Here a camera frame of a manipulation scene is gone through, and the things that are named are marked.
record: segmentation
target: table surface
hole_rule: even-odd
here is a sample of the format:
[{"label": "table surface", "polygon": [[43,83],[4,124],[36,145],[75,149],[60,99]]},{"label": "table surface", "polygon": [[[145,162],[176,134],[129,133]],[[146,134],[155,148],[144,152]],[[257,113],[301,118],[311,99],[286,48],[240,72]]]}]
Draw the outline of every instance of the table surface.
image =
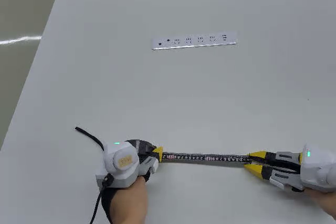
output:
[{"label": "table surface", "polygon": [[[102,140],[336,151],[336,0],[56,0],[0,154],[2,223],[86,223]],[[151,50],[236,31],[238,44]],[[334,223],[240,168],[162,164],[147,223]],[[99,208],[96,223],[107,223]]]}]

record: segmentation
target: electrical outlet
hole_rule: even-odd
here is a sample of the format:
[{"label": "electrical outlet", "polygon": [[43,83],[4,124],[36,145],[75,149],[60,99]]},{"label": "electrical outlet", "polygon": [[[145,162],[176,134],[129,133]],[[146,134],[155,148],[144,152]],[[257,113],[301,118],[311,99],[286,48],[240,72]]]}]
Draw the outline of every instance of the electrical outlet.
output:
[{"label": "electrical outlet", "polygon": [[198,36],[197,37],[197,42],[198,43],[203,43],[204,42],[204,37],[203,36]]},{"label": "electrical outlet", "polygon": [[154,39],[152,49],[171,49],[185,47],[207,47],[237,44],[235,32],[224,32],[208,35],[184,35],[169,38]]},{"label": "electrical outlet", "polygon": [[209,40],[210,40],[211,42],[215,42],[215,41],[216,41],[216,36],[214,36],[214,35],[210,35],[210,36],[209,36]]},{"label": "electrical outlet", "polygon": [[191,40],[191,37],[186,37],[185,38],[185,43],[187,44],[187,45],[190,45],[190,44],[192,44],[192,40]]}]

